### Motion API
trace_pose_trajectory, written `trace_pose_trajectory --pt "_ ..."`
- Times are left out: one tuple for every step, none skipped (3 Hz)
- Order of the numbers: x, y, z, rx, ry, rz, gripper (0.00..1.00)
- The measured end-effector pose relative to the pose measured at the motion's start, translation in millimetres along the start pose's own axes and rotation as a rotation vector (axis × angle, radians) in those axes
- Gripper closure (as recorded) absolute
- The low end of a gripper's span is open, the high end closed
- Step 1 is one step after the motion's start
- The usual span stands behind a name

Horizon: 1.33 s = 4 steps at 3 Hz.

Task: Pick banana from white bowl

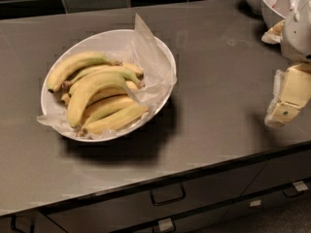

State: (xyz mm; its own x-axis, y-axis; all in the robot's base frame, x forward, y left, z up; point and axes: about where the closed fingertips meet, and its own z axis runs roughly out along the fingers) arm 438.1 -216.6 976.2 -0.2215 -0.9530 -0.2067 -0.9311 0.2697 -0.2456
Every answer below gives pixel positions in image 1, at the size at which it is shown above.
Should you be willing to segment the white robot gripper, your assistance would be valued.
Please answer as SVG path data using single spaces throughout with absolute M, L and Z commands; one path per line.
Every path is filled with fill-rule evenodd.
M 264 43 L 281 42 L 281 53 L 291 61 L 311 62 L 311 0 L 299 0 L 285 20 L 269 28 Z M 299 63 L 274 77 L 273 99 L 264 123 L 272 128 L 295 119 L 311 99 L 311 65 Z

